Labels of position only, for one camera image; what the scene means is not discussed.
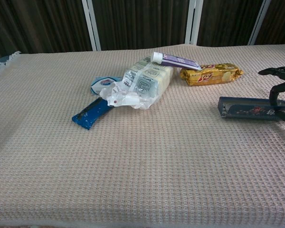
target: curtain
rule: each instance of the curtain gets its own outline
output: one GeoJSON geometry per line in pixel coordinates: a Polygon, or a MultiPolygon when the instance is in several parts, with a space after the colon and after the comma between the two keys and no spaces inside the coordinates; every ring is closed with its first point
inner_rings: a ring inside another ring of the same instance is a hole
{"type": "Polygon", "coordinates": [[[189,0],[93,0],[102,50],[185,41],[189,0]]]}
{"type": "Polygon", "coordinates": [[[0,0],[0,57],[92,50],[81,0],[0,0]]]}
{"type": "Polygon", "coordinates": [[[199,46],[247,45],[263,0],[204,0],[199,46]]]}
{"type": "Polygon", "coordinates": [[[256,44],[285,44],[285,0],[271,0],[256,44]]]}

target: yellow biscuit packet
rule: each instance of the yellow biscuit packet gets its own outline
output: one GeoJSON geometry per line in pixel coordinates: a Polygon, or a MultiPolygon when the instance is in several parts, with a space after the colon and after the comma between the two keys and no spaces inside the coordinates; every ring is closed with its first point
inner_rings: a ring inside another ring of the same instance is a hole
{"type": "Polygon", "coordinates": [[[182,69],[180,77],[185,79],[189,86],[206,86],[232,82],[244,73],[231,63],[201,65],[201,68],[201,70],[182,69]]]}

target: white tube cap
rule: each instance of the white tube cap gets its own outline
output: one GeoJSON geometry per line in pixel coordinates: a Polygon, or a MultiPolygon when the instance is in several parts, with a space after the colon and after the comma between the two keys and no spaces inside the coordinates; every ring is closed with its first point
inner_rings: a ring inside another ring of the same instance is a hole
{"type": "Polygon", "coordinates": [[[153,52],[153,55],[151,56],[151,62],[161,64],[162,59],[163,59],[163,53],[153,52]]]}

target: white plastic bag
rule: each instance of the white plastic bag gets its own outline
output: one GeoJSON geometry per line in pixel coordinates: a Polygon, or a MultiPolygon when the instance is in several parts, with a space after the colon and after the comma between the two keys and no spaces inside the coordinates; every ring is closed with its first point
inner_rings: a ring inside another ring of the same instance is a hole
{"type": "Polygon", "coordinates": [[[125,72],[122,81],[102,89],[100,96],[115,107],[130,105],[135,109],[148,109],[158,102],[173,77],[174,68],[150,61],[148,56],[135,63],[125,72]]]}

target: bed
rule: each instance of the bed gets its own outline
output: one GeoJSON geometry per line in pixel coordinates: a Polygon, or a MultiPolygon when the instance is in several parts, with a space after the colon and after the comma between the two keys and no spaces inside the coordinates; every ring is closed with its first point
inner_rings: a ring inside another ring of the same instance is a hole
{"type": "MultiPolygon", "coordinates": [[[[222,119],[220,96],[268,98],[285,45],[16,54],[0,71],[0,226],[285,227],[285,123],[222,119]],[[71,117],[97,76],[153,51],[234,63],[235,82],[174,77],[148,110],[114,108],[88,131],[71,117]]],[[[279,96],[285,100],[285,93],[279,96]]]]}

